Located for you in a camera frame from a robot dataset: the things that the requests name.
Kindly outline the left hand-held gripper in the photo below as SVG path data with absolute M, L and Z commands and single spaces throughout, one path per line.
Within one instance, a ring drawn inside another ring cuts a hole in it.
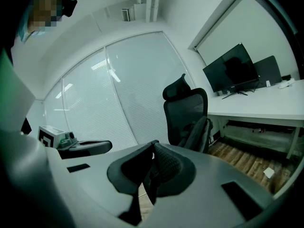
M 65 132 L 49 125 L 38 128 L 38 140 L 46 147 L 57 149 L 62 159 L 104 154 L 109 152 L 113 146 L 108 140 L 78 142 L 73 132 Z

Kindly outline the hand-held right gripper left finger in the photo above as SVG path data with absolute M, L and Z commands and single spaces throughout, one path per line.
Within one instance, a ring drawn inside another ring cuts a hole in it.
M 142 220 L 138 185 L 120 193 L 107 177 L 122 154 L 63 160 L 18 132 L 0 131 L 0 227 L 159 228 Z

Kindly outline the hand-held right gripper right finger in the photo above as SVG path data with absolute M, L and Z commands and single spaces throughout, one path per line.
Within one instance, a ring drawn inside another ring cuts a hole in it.
M 262 228 L 273 197 L 223 160 L 156 143 L 154 161 L 168 178 L 142 228 Z

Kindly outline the white paper scrap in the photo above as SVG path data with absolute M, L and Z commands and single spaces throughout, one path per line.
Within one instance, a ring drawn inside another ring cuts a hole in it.
M 264 171 L 263 171 L 264 175 L 268 178 L 268 179 L 271 179 L 275 173 L 275 171 L 270 168 L 270 167 L 267 167 Z

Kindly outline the person's black shirt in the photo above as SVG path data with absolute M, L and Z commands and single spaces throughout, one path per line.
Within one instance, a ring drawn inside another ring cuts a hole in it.
M 24 120 L 24 122 L 23 122 L 21 131 L 22 131 L 24 134 L 26 134 L 26 135 L 30 134 L 31 131 L 32 131 L 31 126 L 30 126 L 30 124 L 29 124 L 27 118 L 25 118 L 25 120 Z

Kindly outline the black mesh office chair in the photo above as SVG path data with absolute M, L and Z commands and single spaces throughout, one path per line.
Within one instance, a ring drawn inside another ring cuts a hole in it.
M 202 88 L 191 89 L 185 80 L 185 74 L 168 85 L 162 93 L 168 140 L 178 146 L 183 128 L 208 113 L 208 97 Z

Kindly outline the white office desk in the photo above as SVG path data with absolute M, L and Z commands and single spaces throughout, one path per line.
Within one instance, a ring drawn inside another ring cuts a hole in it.
M 286 88 L 264 87 L 244 95 L 213 97 L 208 103 L 208 116 L 218 119 L 221 135 L 223 121 L 272 124 L 295 127 L 287 159 L 294 153 L 301 128 L 304 128 L 304 80 L 297 80 Z

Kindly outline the black curved monitor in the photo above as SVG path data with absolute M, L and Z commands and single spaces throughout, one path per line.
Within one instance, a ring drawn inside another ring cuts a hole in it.
M 226 98 L 243 91 L 259 80 L 254 64 L 242 43 L 220 56 L 203 69 L 214 93 L 229 92 Z

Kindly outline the white roller blind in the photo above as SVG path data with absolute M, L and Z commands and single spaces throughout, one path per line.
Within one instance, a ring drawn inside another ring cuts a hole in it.
M 206 65 L 243 44 L 253 63 L 274 56 L 282 76 L 300 79 L 292 48 L 275 19 L 256 0 L 236 0 L 196 50 Z

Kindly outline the white ceiling pipes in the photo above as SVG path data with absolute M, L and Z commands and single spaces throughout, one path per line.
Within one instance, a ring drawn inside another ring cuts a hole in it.
M 135 20 L 145 20 L 146 23 L 156 22 L 160 0 L 136 0 L 133 5 Z

